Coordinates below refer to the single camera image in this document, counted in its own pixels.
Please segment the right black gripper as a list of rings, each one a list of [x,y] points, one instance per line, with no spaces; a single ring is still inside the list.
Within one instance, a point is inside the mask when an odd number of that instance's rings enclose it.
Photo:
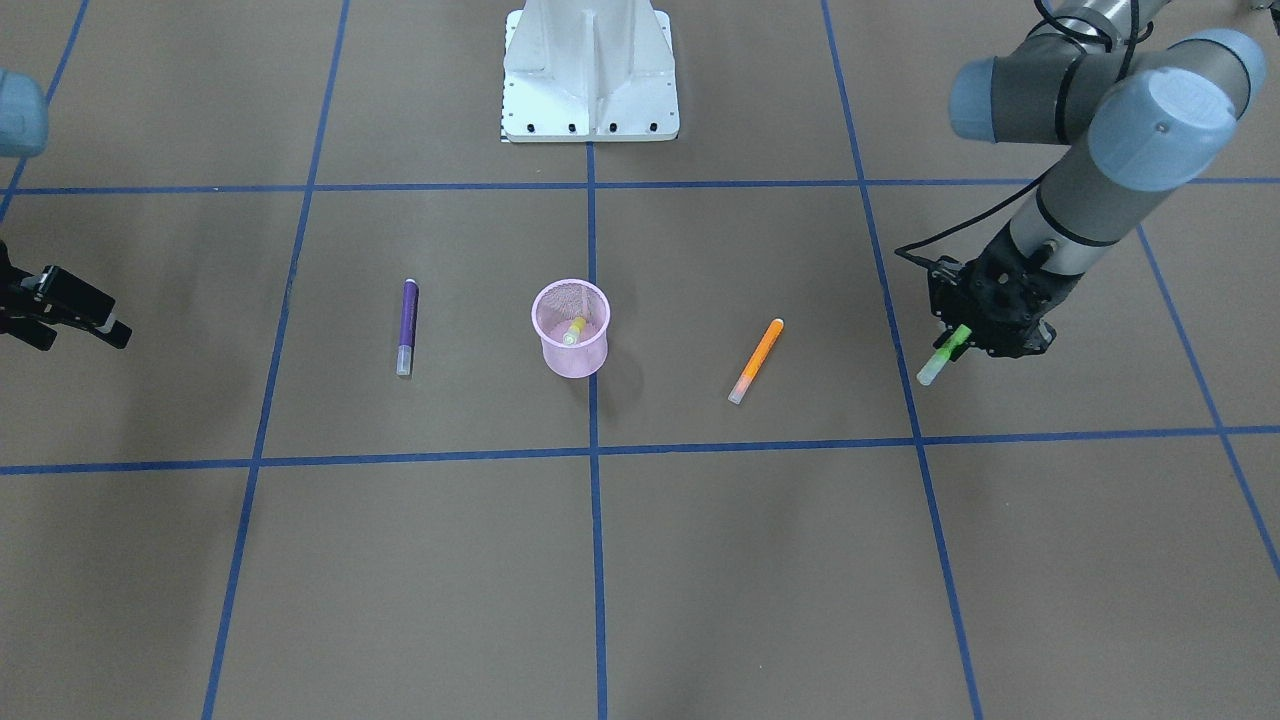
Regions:
[[[1,242],[1,334],[49,351],[61,324],[88,332],[123,350],[133,331],[116,318],[116,300],[58,265],[32,274],[15,266]]]

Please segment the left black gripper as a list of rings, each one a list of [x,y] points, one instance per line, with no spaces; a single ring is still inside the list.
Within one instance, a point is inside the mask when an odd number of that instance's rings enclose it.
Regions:
[[[1057,337],[1044,319],[1083,277],[1082,246],[1050,233],[1018,236],[1011,222],[966,263],[941,256],[927,270],[932,313],[946,332],[963,325],[966,345],[991,357],[1044,354]]]

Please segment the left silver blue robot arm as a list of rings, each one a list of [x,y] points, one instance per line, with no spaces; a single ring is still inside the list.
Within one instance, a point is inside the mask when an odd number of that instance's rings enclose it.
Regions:
[[[991,357],[1044,354],[1047,315],[1083,275],[1229,145],[1265,86],[1265,51],[1238,29],[1142,42],[1161,1],[1065,1],[1005,56],[968,63],[948,97],[954,132],[1065,154],[1018,199],[980,254],[925,261],[938,345]]]

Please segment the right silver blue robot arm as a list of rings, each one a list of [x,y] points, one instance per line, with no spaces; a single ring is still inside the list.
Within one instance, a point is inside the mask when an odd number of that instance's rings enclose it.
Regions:
[[[1,70],[1,155],[27,159],[49,141],[49,104],[29,76]],[[1,245],[1,333],[49,351],[58,325],[83,331],[113,348],[128,346],[133,331],[116,316],[116,300],[59,265],[38,273],[10,260]]]

